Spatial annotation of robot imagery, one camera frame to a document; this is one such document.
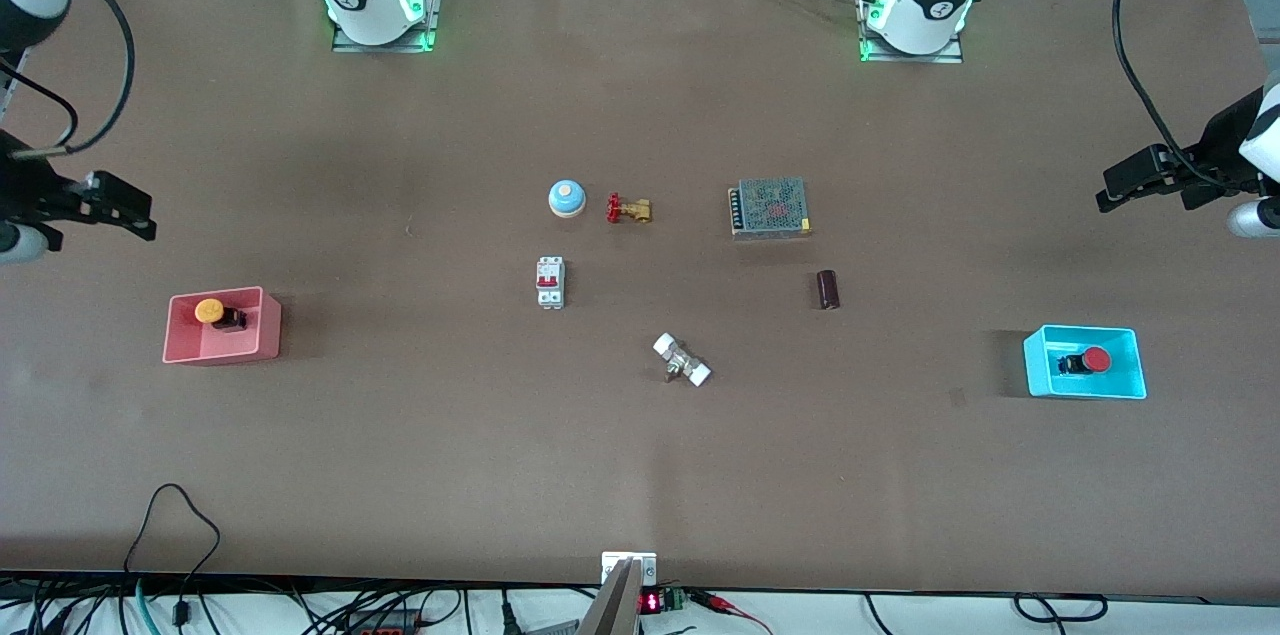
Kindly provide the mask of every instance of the table surface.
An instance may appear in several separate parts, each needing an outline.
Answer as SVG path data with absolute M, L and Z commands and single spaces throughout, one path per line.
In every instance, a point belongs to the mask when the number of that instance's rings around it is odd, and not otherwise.
M 634 548 L 721 586 L 1280 593 L 1276 250 L 1229 204 L 1096 211 L 1156 140 L 1110 0 L 983 0 L 960 67 L 861 64 L 845 0 L 445 0 L 435 52 L 375 58 L 315 0 L 119 1 L 137 90 L 58 165 L 147 189 L 159 239 L 4 271 L 0 567 L 119 567 L 173 480 L 218 571 L 581 583 Z M 1126 1 L 1180 138 L 1261 83 L 1240 0 Z M 28 73 L 92 124 L 118 64 L 76 0 Z M 6 125 L 61 128 L 31 93 Z M 805 178 L 810 239 L 728 237 L 764 175 Z M 241 285 L 282 357 L 161 365 L 169 297 Z M 1135 329 L 1148 399 L 1028 397 L 1044 323 Z M 663 332 L 707 385 L 663 383 Z M 209 544 L 177 498 L 152 527 L 137 567 Z

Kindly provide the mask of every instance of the blue button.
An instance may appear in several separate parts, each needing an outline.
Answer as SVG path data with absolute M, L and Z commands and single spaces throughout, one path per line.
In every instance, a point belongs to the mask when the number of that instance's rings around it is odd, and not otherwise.
M 559 181 L 552 186 L 547 202 L 558 216 L 576 216 L 586 207 L 586 191 L 575 181 Z

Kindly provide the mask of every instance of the pink plastic container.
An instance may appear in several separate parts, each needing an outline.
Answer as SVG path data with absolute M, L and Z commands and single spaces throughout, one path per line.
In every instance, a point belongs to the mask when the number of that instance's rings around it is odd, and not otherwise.
M 247 325 L 224 333 L 196 320 L 196 303 L 219 298 L 244 312 Z M 280 303 L 262 288 L 210 291 L 169 298 L 164 332 L 165 365 L 232 365 L 270 360 L 280 353 Z

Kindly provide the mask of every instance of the white bracket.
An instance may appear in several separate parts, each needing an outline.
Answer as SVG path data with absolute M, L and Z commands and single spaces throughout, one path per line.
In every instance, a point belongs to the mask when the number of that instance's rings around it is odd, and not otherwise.
M 641 572 L 644 574 L 644 586 L 648 588 L 658 584 L 658 556 L 655 553 L 631 553 L 626 551 L 607 551 L 600 553 L 600 583 L 609 579 L 613 566 L 620 559 L 640 561 Z

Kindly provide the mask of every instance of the metal fitting with white caps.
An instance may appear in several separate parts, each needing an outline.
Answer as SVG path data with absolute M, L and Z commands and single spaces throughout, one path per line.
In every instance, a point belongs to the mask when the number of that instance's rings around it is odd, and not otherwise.
M 653 344 L 653 351 L 667 361 L 667 382 L 671 383 L 677 376 L 689 376 L 690 383 L 696 387 L 705 383 L 712 376 L 712 369 L 703 361 L 691 356 L 671 333 L 663 333 L 658 342 Z

